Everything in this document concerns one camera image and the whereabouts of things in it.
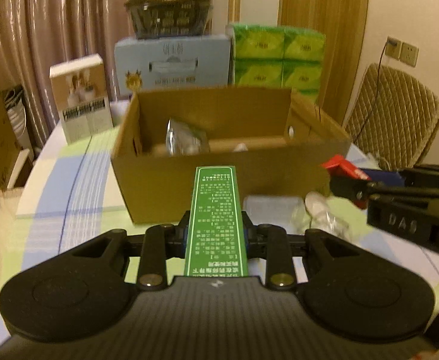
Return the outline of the red small packet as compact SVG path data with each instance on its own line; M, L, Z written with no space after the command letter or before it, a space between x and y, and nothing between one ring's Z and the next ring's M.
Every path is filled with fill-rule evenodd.
M343 197L351 201L359 209L367 208L367 185L370 176L353 165L343 156L337 154L321 164L329 176L329 188L336 197Z

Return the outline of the wire hook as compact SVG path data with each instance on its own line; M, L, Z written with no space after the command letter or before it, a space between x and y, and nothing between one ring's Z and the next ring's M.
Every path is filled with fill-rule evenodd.
M320 211L314 215L305 208L298 208L294 211L290 223L293 233L298 235L304 235L307 229L319 229L345 241L350 241L352 236L350 225L330 211Z

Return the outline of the green white small carton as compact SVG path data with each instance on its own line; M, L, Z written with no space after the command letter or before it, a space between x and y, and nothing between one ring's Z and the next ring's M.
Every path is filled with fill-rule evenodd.
M184 261L189 277L249 275L234 166L196 169Z

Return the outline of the silver green foil pouch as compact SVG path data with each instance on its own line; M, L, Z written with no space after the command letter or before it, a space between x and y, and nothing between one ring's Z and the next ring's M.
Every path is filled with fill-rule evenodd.
M209 152L209 140L202 129L178 119L169 119L166 148L171 156L198 155Z

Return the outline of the clear plastic lidded case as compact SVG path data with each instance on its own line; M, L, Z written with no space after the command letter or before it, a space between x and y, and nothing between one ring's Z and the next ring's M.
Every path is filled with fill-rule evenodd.
M287 233L299 233L306 219L300 197L250 195L243 200L243 210L253 224L273 224Z

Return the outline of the white square plug box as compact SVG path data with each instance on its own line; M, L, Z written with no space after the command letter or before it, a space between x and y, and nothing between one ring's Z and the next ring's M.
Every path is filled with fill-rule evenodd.
M233 152L245 152L248 150L248 147L245 143L240 143L238 145L235 146L235 148L233 149Z

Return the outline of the beige quilted chair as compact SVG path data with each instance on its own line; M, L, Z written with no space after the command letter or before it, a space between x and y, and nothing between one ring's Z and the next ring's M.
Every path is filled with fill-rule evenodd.
M345 130L382 167L419 164L439 129L439 96L416 77L371 64Z

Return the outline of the brown cardboard box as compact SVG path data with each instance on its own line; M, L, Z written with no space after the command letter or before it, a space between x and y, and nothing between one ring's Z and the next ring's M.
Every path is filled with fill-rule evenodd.
M169 119L205 131L209 152L168 155ZM248 150L233 152L240 143ZM111 164L131 220L160 224L178 221L190 208L200 166L234 166L241 197L304 197L328 190L321 164L350 145L334 119L290 89L183 88L131 100Z

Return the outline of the checked tablecloth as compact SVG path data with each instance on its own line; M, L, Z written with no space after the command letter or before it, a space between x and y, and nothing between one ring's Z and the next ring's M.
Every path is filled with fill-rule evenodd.
M113 228L142 234L134 225L110 165L118 128L68 145L54 128L26 186L0 191L0 290L13 275ZM332 213L350 225L351 241L426 279L439 312L439 254L366 225L366 211L329 197ZM0 343L9 334L0 317Z

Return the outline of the green tissue pack stack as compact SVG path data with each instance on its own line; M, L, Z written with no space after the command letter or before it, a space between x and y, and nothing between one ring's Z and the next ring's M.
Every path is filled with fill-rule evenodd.
M311 28L229 24L229 83L293 89L316 102L326 36Z

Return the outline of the white humidifier product box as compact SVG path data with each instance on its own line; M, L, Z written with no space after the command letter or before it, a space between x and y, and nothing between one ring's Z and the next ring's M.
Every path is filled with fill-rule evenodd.
M88 55L49 69L53 98L65 140L76 141L113 127L102 57Z

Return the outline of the light blue milk carton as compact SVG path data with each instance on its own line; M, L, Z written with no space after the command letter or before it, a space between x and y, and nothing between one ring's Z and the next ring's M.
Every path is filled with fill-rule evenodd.
M230 50L225 35L122 39L114 47L119 95L134 89L225 86Z

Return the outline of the black basket gift pack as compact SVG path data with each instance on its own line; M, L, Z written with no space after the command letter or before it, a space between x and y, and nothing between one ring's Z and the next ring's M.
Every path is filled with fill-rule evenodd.
M127 0L138 39L192 37L205 33L211 0Z

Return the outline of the brown curtain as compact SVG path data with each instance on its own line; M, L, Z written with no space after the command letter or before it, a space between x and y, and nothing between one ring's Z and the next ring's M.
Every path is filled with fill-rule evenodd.
M0 0L0 91L21 85L29 133L42 147L59 121L49 69L83 56L102 57L108 96L118 100L113 56L134 34L127 0Z

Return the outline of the wall power socket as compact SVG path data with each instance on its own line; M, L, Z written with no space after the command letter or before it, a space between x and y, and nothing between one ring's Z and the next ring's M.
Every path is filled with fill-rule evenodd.
M396 38L388 37L385 44L385 55L414 68L419 56L419 48Z

